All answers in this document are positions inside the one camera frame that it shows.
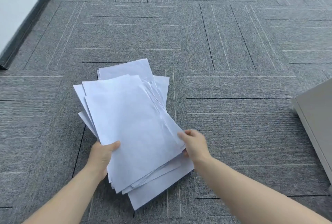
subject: stack of paper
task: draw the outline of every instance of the stack of paper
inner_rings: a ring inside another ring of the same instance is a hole
[[[100,68],[97,81],[74,85],[79,116],[102,145],[121,141],[107,166],[116,193],[136,210],[193,170],[181,128],[166,111],[169,77],[153,76],[147,59]]]

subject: baseboard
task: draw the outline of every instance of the baseboard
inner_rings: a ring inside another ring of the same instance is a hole
[[[12,38],[11,42],[7,48],[0,55],[0,69],[7,70],[10,64],[13,62],[19,48],[24,42],[25,38],[31,32],[36,21],[38,20],[40,14],[43,12],[46,4],[50,0],[39,0],[34,8],[31,10],[30,14],[23,21],[19,30],[16,32],[15,36]]]

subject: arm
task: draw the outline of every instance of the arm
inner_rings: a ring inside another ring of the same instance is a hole
[[[99,182],[107,174],[106,166],[110,162],[112,151],[119,146],[119,141],[105,146],[96,142],[85,167],[23,223],[79,223]]]
[[[243,223],[331,223],[285,195],[244,176],[211,157],[205,137],[196,130],[179,132],[185,155],[206,184]]]

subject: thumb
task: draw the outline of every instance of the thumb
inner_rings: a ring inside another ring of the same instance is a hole
[[[120,145],[121,145],[120,141],[116,141],[112,144],[105,145],[105,148],[107,148],[109,151],[115,151],[120,147]]]
[[[186,143],[188,143],[190,141],[190,136],[188,136],[186,133],[184,133],[183,131],[178,132],[178,137]]]

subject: person's left arm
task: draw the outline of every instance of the person's left arm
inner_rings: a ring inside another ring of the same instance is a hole
[[[79,223],[99,182],[107,174],[106,166],[110,162],[112,151],[119,146],[119,141],[105,146],[96,142],[85,167],[23,223]]]

